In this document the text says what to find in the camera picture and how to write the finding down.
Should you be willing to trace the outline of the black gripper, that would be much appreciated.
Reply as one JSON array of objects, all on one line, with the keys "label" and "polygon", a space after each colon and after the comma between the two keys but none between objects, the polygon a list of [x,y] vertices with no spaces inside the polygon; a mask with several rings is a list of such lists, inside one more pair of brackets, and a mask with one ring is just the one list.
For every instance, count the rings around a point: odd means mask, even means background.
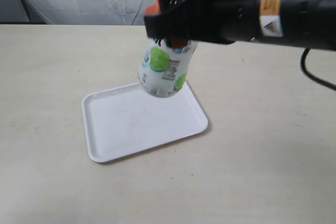
[{"label": "black gripper", "polygon": [[215,44],[249,41],[261,34],[259,0],[155,0],[145,9],[149,38],[179,49],[188,40]]}]

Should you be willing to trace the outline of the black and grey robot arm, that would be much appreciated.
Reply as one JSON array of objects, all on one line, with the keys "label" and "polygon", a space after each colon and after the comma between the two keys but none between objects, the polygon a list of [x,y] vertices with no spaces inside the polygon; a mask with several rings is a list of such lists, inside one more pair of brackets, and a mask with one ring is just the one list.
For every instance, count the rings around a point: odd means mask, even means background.
[{"label": "black and grey robot arm", "polygon": [[150,38],[335,50],[335,0],[159,0],[159,6],[144,16]]}]

